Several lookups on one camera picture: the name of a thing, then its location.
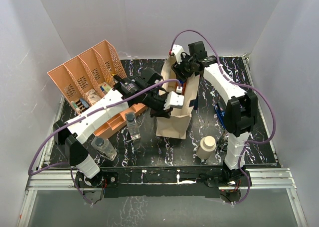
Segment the beige canvas tote bag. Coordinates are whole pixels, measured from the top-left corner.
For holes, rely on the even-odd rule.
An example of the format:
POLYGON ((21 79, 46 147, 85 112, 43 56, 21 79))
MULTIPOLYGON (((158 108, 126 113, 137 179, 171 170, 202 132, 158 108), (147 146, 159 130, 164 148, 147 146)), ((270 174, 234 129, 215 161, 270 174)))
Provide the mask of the beige canvas tote bag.
MULTIPOLYGON (((164 80, 176 79, 175 72, 171 69, 172 65, 176 62, 174 56, 169 56, 165 61, 161 75, 164 80)), ((187 79, 185 87, 183 87, 183 108, 173 110, 170 113, 170 118, 157 117, 157 130, 156 136, 169 137, 177 139, 186 139, 186 131, 191 121, 191 112, 194 109, 196 98, 198 94, 200 76, 193 74, 187 79)), ((178 84, 176 82, 168 82, 162 85, 166 91, 176 91, 178 84)))

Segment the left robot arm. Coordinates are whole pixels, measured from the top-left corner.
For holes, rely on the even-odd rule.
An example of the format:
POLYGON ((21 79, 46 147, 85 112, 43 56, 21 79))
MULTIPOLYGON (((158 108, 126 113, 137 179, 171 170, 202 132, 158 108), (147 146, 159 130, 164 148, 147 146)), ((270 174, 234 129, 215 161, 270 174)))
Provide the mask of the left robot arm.
POLYGON ((83 143, 98 128, 134 104, 147 106, 152 116, 169 118, 172 109, 183 103, 182 95, 162 87, 165 81, 153 69, 146 69, 141 76, 121 78, 114 75, 113 78, 116 82, 104 97, 77 117, 67 122, 57 121, 53 126, 56 147, 68 164, 80 170, 93 187, 102 183, 103 174, 83 143))

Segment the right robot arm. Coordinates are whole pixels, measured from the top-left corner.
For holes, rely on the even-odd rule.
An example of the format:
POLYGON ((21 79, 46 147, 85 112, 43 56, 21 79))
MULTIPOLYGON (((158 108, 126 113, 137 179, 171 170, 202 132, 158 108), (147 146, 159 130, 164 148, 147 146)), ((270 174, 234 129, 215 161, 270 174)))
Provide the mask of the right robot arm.
POLYGON ((185 53, 182 46, 171 46, 169 54, 176 59, 171 68, 182 81, 186 81, 191 75, 201 75, 225 102, 222 122, 229 137, 222 180, 232 186, 245 174, 244 147, 257 122, 257 96, 234 83, 224 72, 217 55, 208 56, 203 42, 191 43, 188 48, 189 53, 185 53))

